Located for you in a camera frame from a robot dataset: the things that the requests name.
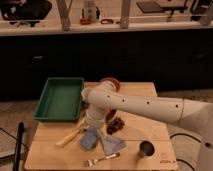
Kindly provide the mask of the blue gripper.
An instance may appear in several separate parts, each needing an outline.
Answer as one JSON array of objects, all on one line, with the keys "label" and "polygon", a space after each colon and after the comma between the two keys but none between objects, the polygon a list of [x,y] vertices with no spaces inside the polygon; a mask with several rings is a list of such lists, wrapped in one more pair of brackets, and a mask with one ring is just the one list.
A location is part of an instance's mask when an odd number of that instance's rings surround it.
[{"label": "blue gripper", "polygon": [[92,150],[98,143],[99,135],[95,128],[90,127],[80,140],[80,145],[86,150]]}]

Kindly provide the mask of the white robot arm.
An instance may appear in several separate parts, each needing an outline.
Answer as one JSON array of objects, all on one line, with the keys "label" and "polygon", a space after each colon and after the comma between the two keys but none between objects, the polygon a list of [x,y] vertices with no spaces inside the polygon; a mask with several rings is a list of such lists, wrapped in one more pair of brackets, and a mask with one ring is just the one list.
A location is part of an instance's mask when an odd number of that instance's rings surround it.
[{"label": "white robot arm", "polygon": [[104,80],[81,91],[89,104],[85,115],[88,125],[100,128],[109,111],[119,110],[195,132],[202,137],[195,171],[213,171],[213,103],[127,95],[118,90],[119,84]]}]

